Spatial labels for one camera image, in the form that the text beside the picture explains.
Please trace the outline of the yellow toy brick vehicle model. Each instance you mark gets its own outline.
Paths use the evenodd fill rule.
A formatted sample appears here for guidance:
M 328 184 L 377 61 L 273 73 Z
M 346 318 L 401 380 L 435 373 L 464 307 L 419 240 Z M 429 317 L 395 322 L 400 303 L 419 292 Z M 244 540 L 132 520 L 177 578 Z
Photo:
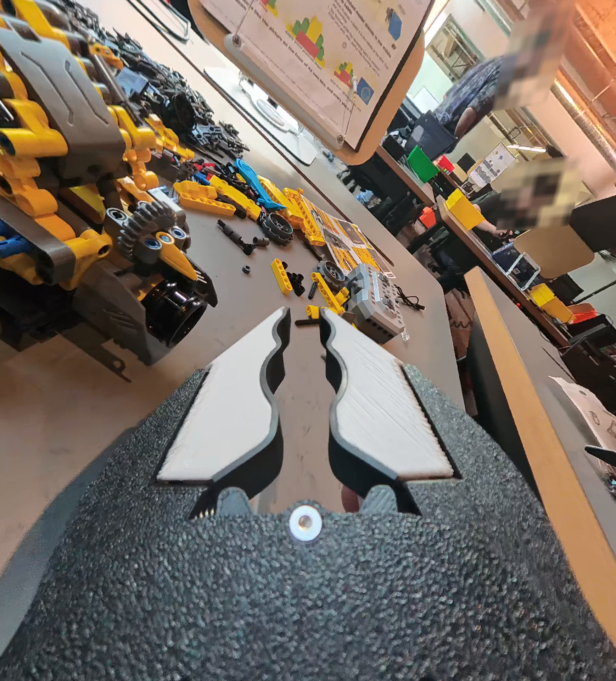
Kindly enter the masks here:
M 147 166 L 179 139 L 132 109 L 122 67 L 57 5 L 0 1 L 0 342 L 64 336 L 130 382 L 107 342 L 152 366 L 218 298 Z

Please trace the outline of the black axle connector piece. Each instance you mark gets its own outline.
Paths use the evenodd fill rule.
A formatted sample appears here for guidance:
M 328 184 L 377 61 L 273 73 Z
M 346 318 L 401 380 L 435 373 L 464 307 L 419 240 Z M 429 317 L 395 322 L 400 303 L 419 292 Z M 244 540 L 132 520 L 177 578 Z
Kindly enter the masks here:
M 267 237 L 257 236 L 254 236 L 250 242 L 245 242 L 242 236 L 223 220 L 218 219 L 217 224 L 222 233 L 234 244 L 236 244 L 236 246 L 242 250 L 247 257 L 250 256 L 257 248 L 267 248 L 270 244 L 270 240 Z

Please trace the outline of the long yellow brick beam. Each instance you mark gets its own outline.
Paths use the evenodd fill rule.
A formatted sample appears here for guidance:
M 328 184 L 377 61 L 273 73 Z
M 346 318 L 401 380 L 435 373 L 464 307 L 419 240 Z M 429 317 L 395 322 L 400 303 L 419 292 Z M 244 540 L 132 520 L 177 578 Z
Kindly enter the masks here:
M 193 181 L 173 184 L 179 205 L 184 209 L 198 210 L 211 215 L 231 217 L 235 215 L 233 204 L 218 199 L 215 187 Z

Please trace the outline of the pile of loose brick parts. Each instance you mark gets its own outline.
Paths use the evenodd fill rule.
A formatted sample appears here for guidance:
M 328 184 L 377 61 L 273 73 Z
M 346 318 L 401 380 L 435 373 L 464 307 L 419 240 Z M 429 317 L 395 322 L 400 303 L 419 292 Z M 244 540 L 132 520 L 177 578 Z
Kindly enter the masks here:
M 127 33 L 105 29 L 99 17 L 77 1 L 55 1 L 74 29 L 101 44 L 122 62 L 115 80 L 130 112 L 152 128 L 158 148 L 147 165 L 170 183 L 209 183 L 211 177 L 239 183 L 236 161 L 248 147 L 229 123 L 215 122 L 214 111 L 183 75 L 152 59 Z

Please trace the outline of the black monitor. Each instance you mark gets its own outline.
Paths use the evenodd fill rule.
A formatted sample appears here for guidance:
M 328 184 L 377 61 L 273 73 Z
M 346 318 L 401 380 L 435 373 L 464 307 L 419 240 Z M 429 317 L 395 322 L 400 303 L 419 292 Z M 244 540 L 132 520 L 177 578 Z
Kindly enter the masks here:
M 593 253 L 616 249 L 616 195 L 577 206 L 569 225 Z

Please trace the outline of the white flat device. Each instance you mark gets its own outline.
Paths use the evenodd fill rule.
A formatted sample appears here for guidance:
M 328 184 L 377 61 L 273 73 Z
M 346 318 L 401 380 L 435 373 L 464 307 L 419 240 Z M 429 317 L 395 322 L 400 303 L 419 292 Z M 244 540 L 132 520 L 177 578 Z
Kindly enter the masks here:
M 311 166 L 317 150 L 303 129 L 257 84 L 241 72 L 227 67 L 206 67 L 204 76 L 251 122 L 257 124 L 279 146 L 303 166 Z

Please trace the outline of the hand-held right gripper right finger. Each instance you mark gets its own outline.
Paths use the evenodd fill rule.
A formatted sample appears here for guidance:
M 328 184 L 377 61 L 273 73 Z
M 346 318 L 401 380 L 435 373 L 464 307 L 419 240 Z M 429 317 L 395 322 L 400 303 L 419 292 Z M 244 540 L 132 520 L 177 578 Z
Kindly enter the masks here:
M 455 468 L 414 392 L 406 366 L 332 311 L 320 319 L 329 408 L 329 463 L 363 502 L 378 486 L 419 514 L 409 483 L 446 481 Z

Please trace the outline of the short yellow brick beam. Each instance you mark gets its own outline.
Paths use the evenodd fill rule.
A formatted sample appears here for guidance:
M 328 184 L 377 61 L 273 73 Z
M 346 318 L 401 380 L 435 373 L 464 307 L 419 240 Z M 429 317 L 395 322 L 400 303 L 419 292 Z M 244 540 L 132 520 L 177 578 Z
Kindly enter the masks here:
M 289 295 L 293 292 L 293 286 L 290 278 L 286 272 L 283 262 L 275 258 L 270 264 L 271 271 L 283 295 Z

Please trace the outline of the grey brick battery box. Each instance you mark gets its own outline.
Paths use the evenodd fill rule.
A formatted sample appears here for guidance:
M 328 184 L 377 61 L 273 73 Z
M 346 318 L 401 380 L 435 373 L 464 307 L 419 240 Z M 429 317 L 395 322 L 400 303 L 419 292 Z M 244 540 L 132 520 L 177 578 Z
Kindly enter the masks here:
M 369 264 L 356 266 L 347 276 L 346 311 L 363 334 L 383 345 L 405 331 L 397 294 L 389 279 Z

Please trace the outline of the wooden board with instruction sheet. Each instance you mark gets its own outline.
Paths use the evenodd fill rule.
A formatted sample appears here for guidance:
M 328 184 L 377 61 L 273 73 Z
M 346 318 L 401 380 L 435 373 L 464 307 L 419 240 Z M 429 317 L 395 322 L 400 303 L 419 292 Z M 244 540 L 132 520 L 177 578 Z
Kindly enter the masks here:
M 424 58 L 433 1 L 189 1 L 239 71 L 349 165 L 380 145 Z

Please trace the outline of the white wall poster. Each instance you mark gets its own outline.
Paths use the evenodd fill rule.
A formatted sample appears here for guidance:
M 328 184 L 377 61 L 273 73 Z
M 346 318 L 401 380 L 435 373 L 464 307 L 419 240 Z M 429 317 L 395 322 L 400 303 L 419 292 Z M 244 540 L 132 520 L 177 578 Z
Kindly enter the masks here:
M 474 166 L 468 177 L 475 187 L 482 189 L 497 179 L 515 161 L 516 158 L 511 151 L 503 143 L 499 143 Z

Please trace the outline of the yellow bin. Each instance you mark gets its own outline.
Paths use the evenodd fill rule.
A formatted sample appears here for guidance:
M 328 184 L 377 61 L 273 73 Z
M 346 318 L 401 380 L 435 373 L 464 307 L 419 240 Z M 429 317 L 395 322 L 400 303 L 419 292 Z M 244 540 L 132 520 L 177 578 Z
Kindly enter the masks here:
M 539 309 L 560 323 L 571 323 L 574 314 L 570 308 L 559 299 L 546 283 L 532 287 L 528 291 L 530 299 Z
M 461 189 L 455 189 L 446 200 L 446 208 L 467 231 L 484 221 L 482 213 L 475 208 Z

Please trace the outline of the green bin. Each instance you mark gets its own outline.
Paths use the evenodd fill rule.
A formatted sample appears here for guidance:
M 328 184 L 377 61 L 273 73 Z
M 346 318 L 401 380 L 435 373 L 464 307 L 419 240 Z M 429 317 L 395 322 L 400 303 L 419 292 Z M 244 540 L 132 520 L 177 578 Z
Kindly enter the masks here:
M 421 183 L 428 183 L 439 174 L 438 166 L 419 146 L 415 146 L 407 155 L 407 165 Z

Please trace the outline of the angled yellow brick beam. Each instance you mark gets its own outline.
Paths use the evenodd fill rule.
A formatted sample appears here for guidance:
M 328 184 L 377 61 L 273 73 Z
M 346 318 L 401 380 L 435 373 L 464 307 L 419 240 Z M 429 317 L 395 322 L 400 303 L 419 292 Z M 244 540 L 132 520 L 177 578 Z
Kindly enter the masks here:
M 311 278 L 313 283 L 317 285 L 317 289 L 324 299 L 326 307 L 337 315 L 344 314 L 346 312 L 346 303 L 349 300 L 348 289 L 343 287 L 337 294 L 334 294 L 319 272 L 313 272 Z

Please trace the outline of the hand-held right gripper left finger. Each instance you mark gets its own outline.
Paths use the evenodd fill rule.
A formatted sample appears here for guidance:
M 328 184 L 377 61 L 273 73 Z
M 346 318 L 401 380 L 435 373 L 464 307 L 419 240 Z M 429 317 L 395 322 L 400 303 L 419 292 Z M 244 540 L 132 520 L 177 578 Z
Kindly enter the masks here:
M 240 488 L 253 498 L 278 476 L 283 437 L 275 392 L 285 377 L 290 308 L 270 314 L 205 371 L 156 479 Z

